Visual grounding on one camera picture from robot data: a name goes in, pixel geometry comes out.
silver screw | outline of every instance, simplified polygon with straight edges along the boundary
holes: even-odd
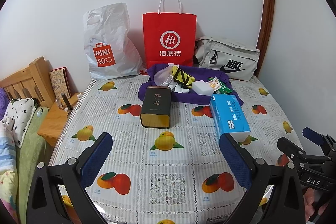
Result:
[[[255,161],[259,165],[263,165],[265,163],[265,161],[262,158],[256,158]]]
[[[68,159],[68,164],[69,165],[73,165],[73,164],[75,164],[76,163],[76,159],[75,158],[70,158],[70,159]]]
[[[294,169],[295,165],[291,162],[287,163],[288,168]]]
[[[37,165],[37,168],[38,168],[38,169],[41,169],[41,168],[43,168],[43,167],[44,167],[44,162],[42,162],[42,161],[39,162],[38,165]]]

small glass bottle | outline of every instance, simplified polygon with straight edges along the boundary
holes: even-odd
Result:
[[[58,106],[59,109],[63,110],[63,105],[62,102],[59,98],[55,99],[56,105]]]

white sponge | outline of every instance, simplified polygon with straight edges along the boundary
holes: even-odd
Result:
[[[191,89],[195,91],[198,95],[211,96],[213,94],[213,88],[210,87],[203,80],[196,81],[191,84]]]

green blanket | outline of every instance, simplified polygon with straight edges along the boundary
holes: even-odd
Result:
[[[43,109],[40,117],[37,116],[39,109]],[[49,109],[46,107],[39,107],[35,111],[21,149],[16,147],[16,168],[19,178],[16,207],[21,224],[26,223],[27,200],[36,165],[41,161],[47,165],[53,152],[53,148],[44,138],[37,135],[48,111]]]

wooden bedside table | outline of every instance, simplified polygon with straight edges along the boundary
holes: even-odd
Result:
[[[78,102],[77,98],[78,94],[80,94],[80,92],[75,93],[69,99],[69,102],[72,105],[72,107],[74,107]],[[56,103],[54,103],[50,108],[47,116],[44,118],[37,134],[42,136],[47,141],[47,143],[49,143],[52,147],[55,147],[56,142],[65,126],[65,123],[68,120],[67,115],[68,115],[67,112],[59,109]]]

